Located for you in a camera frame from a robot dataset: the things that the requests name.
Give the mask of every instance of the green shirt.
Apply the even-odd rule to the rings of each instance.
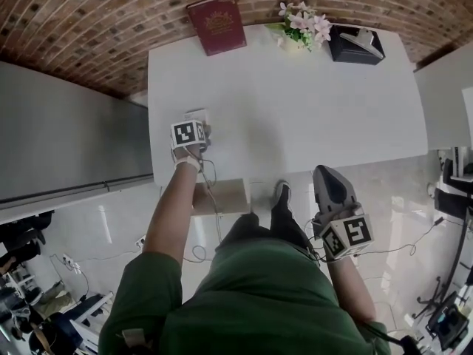
[[[99,354],[119,354],[122,330],[142,328],[156,354],[390,354],[338,306],[330,281],[278,240],[230,245],[182,304],[179,263],[141,254],[123,273]],[[373,327],[386,332],[381,323]]]

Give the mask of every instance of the vase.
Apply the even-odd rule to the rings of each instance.
[[[278,39],[278,46],[288,53],[297,53],[305,49],[302,42],[294,41],[286,34],[281,35],[280,39]]]

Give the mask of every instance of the red book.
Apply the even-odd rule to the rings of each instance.
[[[246,46],[235,0],[202,0],[186,9],[207,56]]]

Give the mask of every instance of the hand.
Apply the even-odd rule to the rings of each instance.
[[[192,156],[194,158],[200,159],[200,145],[190,145],[184,147],[177,147],[174,149],[174,156],[176,160],[187,158],[188,156]]]
[[[318,223],[313,226],[314,235],[316,237],[320,237],[320,234],[327,227],[327,225],[334,220],[342,220],[344,218],[359,215],[360,209],[362,209],[361,204],[356,202],[344,207],[343,209],[339,209],[338,211],[328,212],[325,214],[321,214],[320,212],[318,212],[314,217],[314,220]]]
[[[211,127],[210,125],[205,124],[205,122],[204,122],[204,133],[205,133],[205,139],[207,141],[207,146],[210,146],[210,140],[208,139],[208,137],[211,133]],[[176,149],[174,149],[174,156],[176,157],[176,160],[187,158],[189,155],[193,156],[194,158],[200,159],[202,157],[202,155],[200,154],[200,145],[198,144],[190,145],[190,146],[186,146],[186,148],[177,147]]]

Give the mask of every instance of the power strip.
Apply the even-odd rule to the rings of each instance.
[[[205,122],[207,125],[209,125],[208,122],[208,113],[207,109],[196,109],[192,110],[190,112],[184,113],[184,121],[190,121],[190,120],[197,120],[200,122]]]
[[[143,235],[139,240],[137,240],[135,242],[135,245],[140,249],[140,250],[143,250],[143,246],[145,244],[145,238],[146,238],[146,234]]]
[[[81,267],[69,255],[62,254],[62,262],[65,266],[72,268],[76,274],[82,274]]]

